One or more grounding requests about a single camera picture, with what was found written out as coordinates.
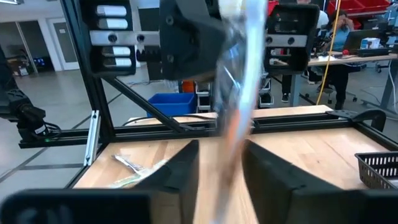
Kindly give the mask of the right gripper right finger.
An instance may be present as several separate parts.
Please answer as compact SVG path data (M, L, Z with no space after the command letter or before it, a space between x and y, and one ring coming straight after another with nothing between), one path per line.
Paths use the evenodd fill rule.
M242 165L259 223L397 223L396 190L343 190L250 140Z

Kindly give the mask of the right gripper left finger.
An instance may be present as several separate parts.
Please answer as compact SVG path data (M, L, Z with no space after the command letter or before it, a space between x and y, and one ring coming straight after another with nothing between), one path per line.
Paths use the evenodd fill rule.
M190 141L131 189L29 189L1 205L8 224L192 223L199 142Z

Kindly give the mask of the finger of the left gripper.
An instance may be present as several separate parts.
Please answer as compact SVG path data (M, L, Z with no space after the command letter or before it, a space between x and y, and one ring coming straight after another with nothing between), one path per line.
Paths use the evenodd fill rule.
M161 0L159 37L162 74L168 80L208 80L225 40L221 20L205 0Z

